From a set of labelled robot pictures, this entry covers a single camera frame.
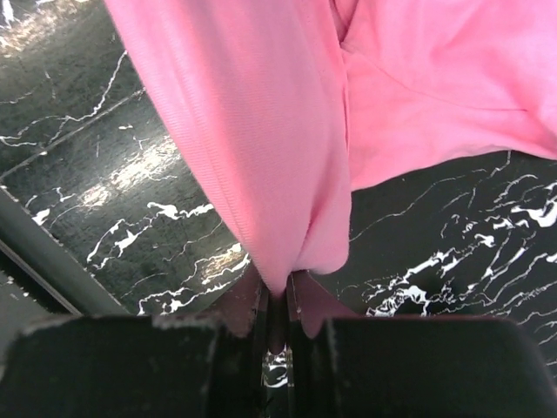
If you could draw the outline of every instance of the pink cloth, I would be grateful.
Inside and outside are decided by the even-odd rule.
[[[348,253],[351,190],[557,158],[555,0],[106,0],[209,200],[281,293]]]

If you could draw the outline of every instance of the marble countertop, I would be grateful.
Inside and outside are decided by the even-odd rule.
[[[102,2],[7,0],[0,24],[0,192],[130,313],[214,300],[249,255],[180,158]],[[556,202],[557,165],[515,152],[412,172],[353,194],[350,259],[320,280],[369,315],[512,318],[557,376]]]

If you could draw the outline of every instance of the black metal edge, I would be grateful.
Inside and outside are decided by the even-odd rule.
[[[4,190],[0,251],[74,314],[129,313]]]

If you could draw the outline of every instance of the pink fabric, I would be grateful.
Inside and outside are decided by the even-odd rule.
[[[350,192],[557,158],[554,0],[106,0],[209,200],[274,293],[348,253]]]

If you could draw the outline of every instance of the pink garment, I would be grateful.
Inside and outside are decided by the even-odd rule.
[[[351,190],[557,158],[555,0],[106,0],[209,200],[274,293],[348,253]]]

